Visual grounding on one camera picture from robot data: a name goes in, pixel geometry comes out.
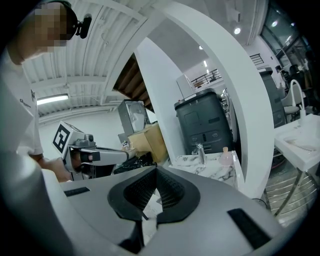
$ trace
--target floor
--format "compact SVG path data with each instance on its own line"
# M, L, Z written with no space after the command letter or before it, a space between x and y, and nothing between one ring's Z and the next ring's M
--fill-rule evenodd
M272 214L276 213L286 199L294 185L297 174L298 171L287 160L271 170L265 188L265 198L267 198L265 201ZM301 220L308 214L308 210L317 197L319 185L320 180L314 175L314 172L309 172L304 176L300 188L296 190L287 206L277 217L283 227Z

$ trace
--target metal stand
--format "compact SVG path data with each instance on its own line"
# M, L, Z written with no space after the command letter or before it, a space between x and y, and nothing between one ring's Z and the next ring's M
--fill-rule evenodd
M286 197L286 199L283 201L283 203L281 204L281 206L279 207L279 209L276 211L276 213L274 214L274 216L278 216L280 215L280 213L282 212L282 210L288 205L290 199L292 198L292 196L294 195L294 193L296 192L296 190L298 188L300 188L301 182L304 180L305 177L305 172L301 171L297 168L298 171L298 175L295 178L293 187L291 188L288 196Z

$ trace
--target ceiling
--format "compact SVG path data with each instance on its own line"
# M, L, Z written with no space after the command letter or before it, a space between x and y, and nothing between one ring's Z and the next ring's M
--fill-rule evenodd
M242 45L249 45L260 33L267 11L267 0L176 0L210 17L224 27ZM240 21L231 18L230 9L240 12ZM241 28L234 34L235 28ZM205 51L173 21L164 20L148 36L185 72L208 58Z
M126 97L112 91L112 88L141 42L137 39L141 37L140 31L146 35L151 32L149 37L183 72L208 58L181 28L168 19L160 24L163 17L157 19L154 18L157 15L151 15L154 12L152 5L161 0L69 1L79 20L85 14L92 15L87 38L74 36L66 47L28 60L22 65L38 99L58 94L69 95L67 100L38 106L41 124L84 113L114 111ZM234 27L227 20L224 0L177 1L204 13L232 32ZM242 31L236 39L245 45L252 34L250 27L255 23L255 2L265 3L266 0L232 1L236 2L237 8L242 8L239 24Z

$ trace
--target white sink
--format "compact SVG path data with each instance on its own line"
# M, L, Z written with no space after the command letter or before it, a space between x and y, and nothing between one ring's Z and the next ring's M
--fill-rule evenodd
M309 114L274 129L274 146L296 168L305 172L320 162L320 116Z

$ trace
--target white column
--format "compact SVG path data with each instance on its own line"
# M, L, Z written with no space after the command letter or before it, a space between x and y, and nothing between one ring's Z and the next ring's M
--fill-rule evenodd
M149 38L134 52L171 161L185 155L174 104L183 99L177 84L182 72Z
M244 194L259 198L271 169L274 123L267 90L255 65L231 34L201 12L177 2L154 7L184 29L216 64L239 124Z

